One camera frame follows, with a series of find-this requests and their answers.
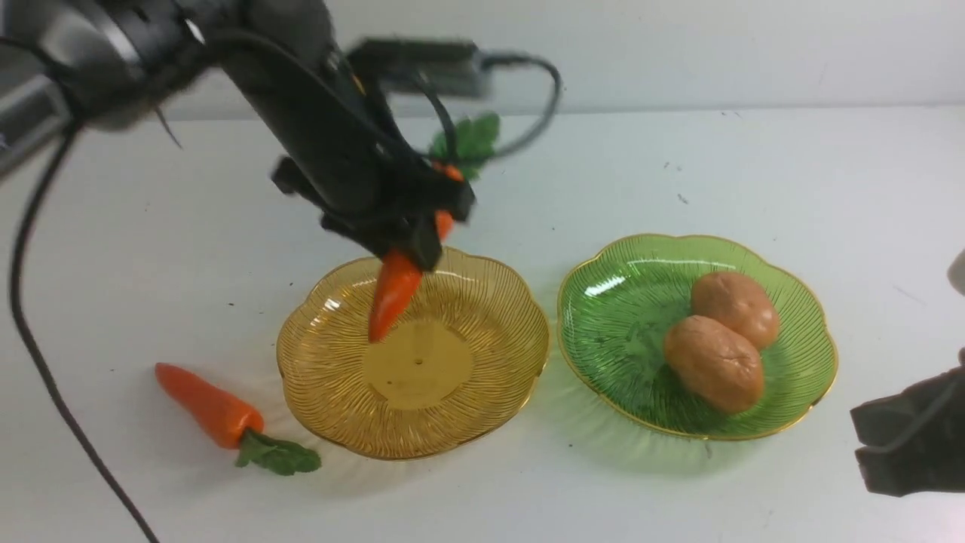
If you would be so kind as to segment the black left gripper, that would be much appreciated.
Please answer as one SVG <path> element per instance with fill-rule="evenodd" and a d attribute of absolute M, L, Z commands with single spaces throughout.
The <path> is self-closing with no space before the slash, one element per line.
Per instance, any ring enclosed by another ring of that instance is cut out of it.
<path fill-rule="evenodd" d="M 286 152 L 272 179 L 323 211 L 323 227 L 375 256 L 392 250 L 421 272 L 443 253 L 439 210 L 465 220 L 475 196 L 435 170 L 384 121 L 351 73 L 312 66 L 275 45 L 220 46 L 231 81 Z"/>

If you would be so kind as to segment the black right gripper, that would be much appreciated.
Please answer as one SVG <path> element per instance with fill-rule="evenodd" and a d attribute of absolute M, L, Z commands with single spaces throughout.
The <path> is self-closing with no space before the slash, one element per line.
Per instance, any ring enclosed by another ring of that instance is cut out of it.
<path fill-rule="evenodd" d="M 866 491 L 964 492 L 964 351 L 958 365 L 850 412 Z"/>

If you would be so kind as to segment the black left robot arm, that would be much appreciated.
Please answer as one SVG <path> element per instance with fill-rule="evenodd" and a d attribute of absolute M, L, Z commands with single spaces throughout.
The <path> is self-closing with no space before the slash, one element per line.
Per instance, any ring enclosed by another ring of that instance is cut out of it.
<path fill-rule="evenodd" d="M 2 176 L 55 137 L 126 130 L 221 69 L 285 151 L 271 179 L 325 230 L 430 271 L 437 214 L 475 195 L 408 145 L 377 82 L 355 68 L 321 1 L 4 1 Z"/>

